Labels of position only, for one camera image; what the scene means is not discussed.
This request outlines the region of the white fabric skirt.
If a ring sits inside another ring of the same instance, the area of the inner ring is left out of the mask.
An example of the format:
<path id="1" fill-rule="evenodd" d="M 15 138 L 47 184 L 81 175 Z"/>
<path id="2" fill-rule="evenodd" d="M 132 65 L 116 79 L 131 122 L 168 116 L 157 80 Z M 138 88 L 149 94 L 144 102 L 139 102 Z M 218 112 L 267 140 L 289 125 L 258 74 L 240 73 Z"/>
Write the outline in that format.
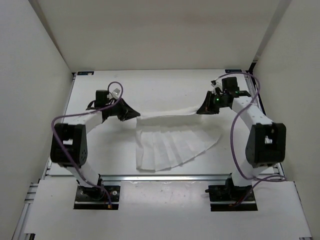
<path id="1" fill-rule="evenodd" d="M 136 169 L 159 172 L 182 166 L 220 140 L 223 130 L 207 123 L 197 107 L 147 112 L 136 119 Z"/>

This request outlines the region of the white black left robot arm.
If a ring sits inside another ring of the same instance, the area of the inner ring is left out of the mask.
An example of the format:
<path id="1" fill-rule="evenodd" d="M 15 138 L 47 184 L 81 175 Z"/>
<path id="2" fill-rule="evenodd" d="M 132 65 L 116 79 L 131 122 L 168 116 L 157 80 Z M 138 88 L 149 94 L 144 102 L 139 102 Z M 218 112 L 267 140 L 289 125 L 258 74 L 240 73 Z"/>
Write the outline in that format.
<path id="1" fill-rule="evenodd" d="M 122 98 L 107 97 L 91 101 L 84 113 L 70 114 L 70 117 L 77 117 L 74 123 L 57 123 L 61 117 L 54 118 L 51 122 L 51 161 L 72 173 L 79 187 L 93 200 L 100 200 L 105 194 L 105 188 L 101 175 L 87 163 L 87 134 L 109 117 L 116 116 L 124 122 L 140 115 Z"/>

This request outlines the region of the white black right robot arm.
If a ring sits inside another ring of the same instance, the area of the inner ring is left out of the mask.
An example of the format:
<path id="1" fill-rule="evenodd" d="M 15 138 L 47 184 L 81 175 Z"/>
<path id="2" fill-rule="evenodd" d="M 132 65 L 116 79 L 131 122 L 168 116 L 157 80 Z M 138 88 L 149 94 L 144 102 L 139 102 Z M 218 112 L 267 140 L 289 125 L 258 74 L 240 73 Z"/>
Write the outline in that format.
<path id="1" fill-rule="evenodd" d="M 256 181 L 261 172 L 281 163 L 285 159 L 287 128 L 283 123 L 276 123 L 268 118 L 247 91 L 232 91 L 215 94 L 206 93 L 198 115 L 215 115 L 221 108 L 230 108 L 236 113 L 230 129 L 231 155 L 236 171 L 226 181 L 224 193 L 230 200 L 238 199 L 243 189 Z M 234 128 L 241 119 L 249 130 L 245 146 L 245 160 L 239 164 L 234 149 Z"/>

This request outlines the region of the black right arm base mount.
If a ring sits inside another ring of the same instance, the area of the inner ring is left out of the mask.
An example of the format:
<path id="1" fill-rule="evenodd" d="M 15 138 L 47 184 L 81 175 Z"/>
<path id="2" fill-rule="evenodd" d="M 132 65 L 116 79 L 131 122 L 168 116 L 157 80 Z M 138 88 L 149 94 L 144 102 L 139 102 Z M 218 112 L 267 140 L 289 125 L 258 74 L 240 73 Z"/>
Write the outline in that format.
<path id="1" fill-rule="evenodd" d="M 251 186 L 209 185 L 205 193 L 209 195 L 211 212 L 255 212 L 258 210 Z"/>

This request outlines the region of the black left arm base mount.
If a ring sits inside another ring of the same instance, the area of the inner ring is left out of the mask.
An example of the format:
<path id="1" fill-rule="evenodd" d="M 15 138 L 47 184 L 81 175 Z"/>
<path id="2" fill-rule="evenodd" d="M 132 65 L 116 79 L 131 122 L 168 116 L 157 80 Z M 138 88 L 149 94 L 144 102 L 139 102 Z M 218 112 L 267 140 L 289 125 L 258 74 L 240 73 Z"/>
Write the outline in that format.
<path id="1" fill-rule="evenodd" d="M 104 188 L 109 193 L 108 196 L 98 190 L 89 190 L 80 185 L 77 186 L 73 208 L 75 210 L 118 210 L 121 193 L 120 185 L 105 185 Z"/>

